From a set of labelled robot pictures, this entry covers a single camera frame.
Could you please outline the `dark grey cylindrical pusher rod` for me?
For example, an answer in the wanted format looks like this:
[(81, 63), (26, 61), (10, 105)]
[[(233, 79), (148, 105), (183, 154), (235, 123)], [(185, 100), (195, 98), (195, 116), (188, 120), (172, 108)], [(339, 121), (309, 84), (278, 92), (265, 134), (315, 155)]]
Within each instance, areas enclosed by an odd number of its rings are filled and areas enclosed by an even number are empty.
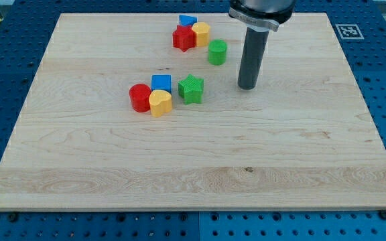
[(268, 36), (268, 31), (258, 32), (247, 28), (237, 82), (243, 90), (256, 86)]

